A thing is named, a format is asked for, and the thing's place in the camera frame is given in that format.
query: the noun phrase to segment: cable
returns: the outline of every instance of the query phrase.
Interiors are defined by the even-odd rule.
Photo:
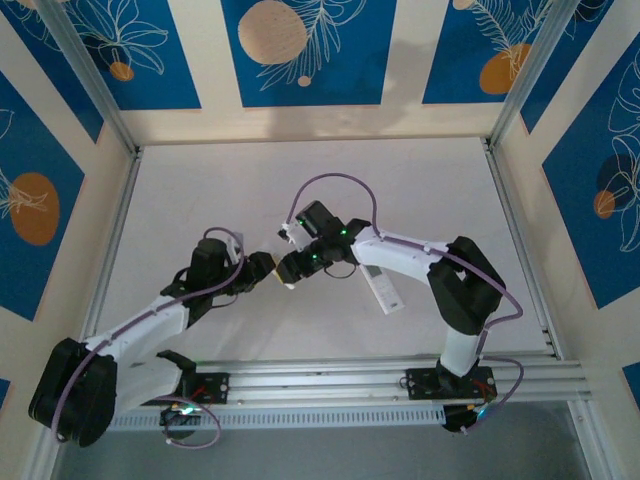
[[[236,268],[236,270],[228,279],[226,279],[224,282],[220,283],[219,285],[205,288],[197,292],[188,293],[187,295],[183,295],[182,297],[178,297],[166,303],[163,303],[162,305],[157,307],[155,310],[147,310],[146,312],[141,313],[136,318],[134,318],[133,320],[131,320],[130,322],[128,322],[127,324],[125,324],[124,326],[116,330],[110,339],[103,340],[96,346],[96,348],[94,348],[91,352],[89,352],[89,354],[80,362],[80,365],[78,365],[78,367],[71,374],[69,381],[67,382],[64,389],[62,390],[62,393],[60,394],[60,399],[58,400],[56,409],[53,413],[53,418],[51,420],[51,431],[53,432],[53,436],[56,443],[64,443],[65,441],[64,439],[61,440],[58,436],[58,427],[60,425],[60,416],[62,414],[62,408],[64,407],[64,404],[67,402],[67,399],[69,398],[69,394],[71,393],[71,389],[73,388],[75,383],[78,381],[78,378],[80,378],[80,375],[82,375],[87,365],[89,365],[91,360],[93,360],[93,358],[98,354],[98,352],[100,352],[106,346],[110,345],[113,342],[113,340],[120,337],[123,333],[129,331],[130,329],[138,325],[140,322],[145,321],[149,317],[155,316],[157,313],[163,310],[166,310],[169,307],[177,305],[178,303],[183,303],[192,298],[199,297],[201,295],[209,295],[210,293],[221,290],[225,288],[227,285],[231,284],[231,282],[233,282],[236,279],[236,277],[240,274],[240,271],[242,270],[242,267],[244,266],[244,262],[245,262],[244,247],[242,246],[242,242],[240,241],[240,239],[231,230],[228,230],[224,227],[211,227],[205,230],[203,238],[207,238],[207,235],[211,232],[224,232],[227,235],[230,235],[239,245],[240,261],[238,262],[238,267]]]
[[[312,177],[311,179],[307,180],[299,189],[298,192],[296,193],[296,196],[293,199],[293,204],[291,205],[291,210],[289,210],[289,215],[287,216],[287,222],[289,223],[291,221],[291,219],[293,218],[293,214],[295,212],[295,208],[296,205],[298,203],[298,200],[300,199],[300,195],[302,195],[302,192],[313,182],[323,179],[323,178],[327,178],[327,177],[339,177],[339,178],[346,178],[347,180],[351,180],[355,183],[357,183],[358,185],[362,186],[367,193],[369,194],[369,196],[371,197],[371,206],[372,206],[372,211],[371,211],[371,228],[373,229],[374,233],[380,237],[380,239],[382,239],[382,241],[388,241],[391,243],[396,243],[398,245],[404,245],[406,247],[410,247],[410,248],[415,248],[417,250],[420,250],[422,252],[426,251],[427,253],[435,253],[436,255],[440,255],[444,258],[447,258],[453,262],[456,262],[458,265],[462,266],[463,268],[471,271],[472,273],[474,273],[475,275],[477,275],[478,277],[480,277],[482,280],[484,280],[485,282],[487,282],[489,285],[491,285],[493,288],[495,288],[498,292],[500,292],[501,295],[503,295],[507,300],[509,300],[509,302],[511,302],[511,304],[514,306],[514,308],[516,309],[516,313],[512,313],[509,315],[504,315],[502,317],[496,318],[495,320],[491,320],[489,322],[487,322],[482,330],[482,333],[480,334],[480,339],[478,341],[478,348],[476,350],[476,354],[479,355],[480,352],[482,351],[484,344],[487,340],[487,335],[489,333],[489,329],[495,325],[498,325],[500,323],[503,322],[508,322],[510,320],[515,320],[517,318],[522,317],[522,315],[524,314],[524,310],[522,308],[522,306],[520,305],[520,303],[515,299],[515,297],[513,295],[511,295],[507,289],[505,287],[503,287],[502,285],[500,285],[498,282],[496,282],[493,278],[491,278],[489,275],[487,275],[485,272],[483,272],[482,270],[480,270],[478,267],[476,267],[475,265],[470,264],[469,262],[463,260],[462,258],[458,257],[457,255],[453,255],[451,253],[448,252],[444,252],[442,250],[436,249],[436,248],[428,248],[427,250],[425,250],[425,246],[416,242],[412,242],[410,240],[404,240],[401,238],[395,238],[395,237],[391,237],[389,235],[385,235],[384,237],[382,236],[382,234],[380,233],[380,229],[378,228],[378,201],[376,199],[375,194],[373,193],[373,190],[371,189],[371,187],[369,187],[369,185],[367,185],[365,182],[363,182],[362,180],[360,180],[357,177],[354,177],[353,175],[348,175],[346,173],[338,173],[338,172],[330,172],[330,173],[323,173],[321,175],[316,175],[315,177]]]
[[[352,276],[354,273],[356,273],[356,270],[358,269],[358,267],[356,267],[355,265],[353,266],[353,270],[351,270],[351,272],[349,272],[348,275],[333,275],[331,273],[329,273],[329,267],[324,267],[324,273],[326,273],[327,275],[329,275],[331,278],[336,278],[338,280],[344,280],[345,278],[349,278],[350,276]]]
[[[518,375],[518,378],[516,380],[516,382],[513,384],[513,387],[511,387],[511,390],[509,390],[504,397],[502,397],[502,399],[500,399],[500,401],[496,404],[495,407],[490,408],[488,410],[486,410],[486,414],[484,416],[484,419],[482,420],[482,422],[478,422],[476,421],[476,423],[474,423],[473,425],[471,425],[469,428],[463,429],[463,433],[466,433],[469,430],[473,430],[474,428],[476,428],[478,425],[481,425],[482,423],[484,423],[486,421],[486,418],[489,415],[493,415],[496,413],[496,411],[498,411],[500,408],[502,408],[504,406],[505,403],[507,403],[507,401],[513,396],[513,394],[515,393],[515,391],[518,389],[518,387],[520,386],[520,384],[522,383],[522,379],[524,378],[524,366],[522,365],[522,363],[520,363],[518,360],[515,360],[513,358],[507,358],[507,357],[494,357],[492,355],[483,355],[482,356],[483,360],[489,360],[491,362],[507,362],[507,363],[512,363],[513,365],[516,365],[519,369],[520,369],[520,373]]]
[[[291,210],[289,210],[289,215],[287,215],[286,223],[291,222],[291,219],[293,218],[293,214],[296,211],[296,205],[298,204],[298,200],[300,199],[300,195],[302,195],[302,192],[305,190],[305,188],[307,188],[313,182],[316,182],[318,180],[321,180],[321,179],[327,178],[327,177],[346,178],[347,180],[351,180],[352,182],[356,182],[358,185],[360,185],[362,188],[364,188],[367,191],[367,193],[371,197],[371,209],[372,209],[372,213],[371,213],[371,228],[373,228],[373,231],[376,233],[376,235],[380,236],[380,230],[378,230],[378,201],[376,200],[376,196],[374,195],[373,190],[371,190],[371,187],[369,187],[369,185],[364,183],[359,178],[354,177],[353,175],[349,175],[347,173],[339,173],[339,172],[323,173],[321,175],[316,175],[315,177],[312,177],[309,180],[307,180],[306,182],[304,182],[302,184],[302,186],[298,189],[298,192],[296,193],[296,196],[293,198],[293,203],[291,204]]]
[[[156,400],[166,400],[168,402],[179,402],[179,403],[185,403],[187,405],[191,405],[192,407],[196,407],[202,410],[207,415],[209,415],[209,417],[211,417],[213,419],[213,422],[216,424],[216,436],[213,440],[207,443],[202,443],[200,445],[187,445],[186,443],[182,443],[178,440],[174,440],[173,438],[169,437],[170,422],[167,422],[164,426],[163,434],[165,437],[167,437],[168,445],[172,445],[178,448],[184,448],[186,450],[202,450],[203,448],[212,447],[213,445],[215,445],[215,443],[218,440],[220,440],[220,435],[222,434],[222,427],[220,426],[220,420],[218,420],[218,417],[216,417],[215,414],[204,405],[188,398],[175,397],[173,395],[165,395],[162,397],[158,397]]]
[[[500,323],[508,322],[510,320],[515,320],[517,318],[522,317],[522,315],[524,314],[524,309],[522,308],[522,305],[520,305],[520,302],[518,302],[515,299],[515,297],[513,295],[511,295],[511,293],[509,293],[509,291],[506,288],[504,288],[502,285],[500,285],[498,282],[496,282],[493,278],[491,278],[489,275],[484,273],[482,270],[480,270],[475,265],[470,264],[469,262],[467,262],[466,260],[463,260],[462,258],[458,257],[457,255],[452,255],[451,253],[444,252],[442,250],[438,250],[437,248],[430,248],[429,252],[430,253],[435,253],[436,255],[440,255],[440,256],[442,256],[444,258],[452,260],[452,261],[456,262],[458,265],[462,266],[463,268],[465,268],[467,270],[470,270],[471,272],[475,273],[478,277],[480,277],[482,280],[484,280],[489,285],[491,285],[493,288],[495,288],[498,292],[500,292],[507,300],[509,300],[511,302],[511,304],[516,309],[516,313],[511,313],[509,315],[504,315],[502,317],[496,318],[494,320],[490,320],[487,323],[485,323],[484,328],[482,330],[482,333],[480,334],[480,340],[478,341],[478,348],[476,349],[476,355],[479,355],[480,352],[482,351],[483,347],[484,347],[484,344],[485,344],[486,340],[487,340],[487,335],[489,334],[489,329],[491,327],[495,326],[495,325],[500,324]]]

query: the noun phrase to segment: white remote control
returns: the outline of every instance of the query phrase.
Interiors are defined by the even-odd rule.
[[[373,290],[373,294],[385,315],[404,308],[402,299],[384,270],[373,265],[360,265],[360,270],[364,274],[364,278],[367,279],[367,283]]]

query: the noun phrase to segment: white arm segment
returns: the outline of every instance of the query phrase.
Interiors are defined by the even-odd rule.
[[[384,238],[387,236],[423,245],[424,249],[420,251],[407,245],[385,241]],[[429,273],[431,264],[442,258],[440,255],[427,253],[430,248],[445,252],[448,250],[447,244],[444,242],[425,242],[424,240],[389,234],[385,231],[381,231],[378,236],[372,227],[363,229],[351,247],[356,260],[361,264],[375,265],[402,273],[426,285],[429,285],[427,273]],[[449,327],[440,363],[454,375],[463,377],[478,359],[476,349],[479,340],[480,337],[477,335],[464,335]]]
[[[171,300],[173,300],[172,297],[158,297],[151,305],[126,322],[101,335],[88,338],[87,348],[93,350],[133,318]],[[189,311],[182,304],[176,304],[143,320],[113,340],[111,345],[100,350],[100,355],[112,355],[118,364],[116,415],[175,391],[182,375],[176,365],[161,358],[153,358],[145,363],[136,362],[149,353],[155,353],[154,350],[158,345],[168,338],[183,332],[187,328],[188,321]]]

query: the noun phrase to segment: black mounting plate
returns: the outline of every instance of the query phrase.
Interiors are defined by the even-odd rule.
[[[482,400],[495,399],[497,389],[491,367],[476,367],[460,379],[455,392],[439,386],[435,368],[406,370],[406,388],[409,400]]]
[[[224,372],[196,373],[193,380],[193,390],[189,398],[202,405],[226,405],[229,394],[229,378]],[[167,400],[151,400],[145,406],[169,405]]]

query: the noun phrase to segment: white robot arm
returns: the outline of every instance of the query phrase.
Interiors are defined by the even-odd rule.
[[[449,328],[438,365],[421,387],[424,399],[469,398],[469,385],[478,380],[474,372],[488,369],[477,367],[478,345],[502,295],[446,257],[462,258],[504,286],[477,246],[464,237],[450,244],[402,237],[359,219],[344,225],[317,201],[296,220],[279,232],[296,251],[277,267],[265,252],[253,253],[238,265],[234,248],[204,238],[191,265],[178,272],[143,313],[83,343],[70,338],[60,342],[33,395],[29,415],[47,427],[57,423],[57,435],[87,446],[106,431],[114,414],[170,393],[189,397],[194,393],[195,363],[175,352],[157,352],[162,342],[213,308],[215,296],[251,291],[274,269],[292,287],[338,261],[393,270],[431,287]],[[63,389],[70,390],[64,394]]]
[[[504,282],[470,239],[458,237],[450,244],[427,242],[378,231],[364,220],[354,219],[344,225],[318,201],[298,213],[295,223],[283,225],[279,235],[296,248],[276,268],[281,281],[290,288],[337,261],[385,268],[430,286],[448,324],[440,367],[455,381],[467,376],[477,364],[482,330],[502,295],[443,255],[449,253],[474,264],[502,287]]]

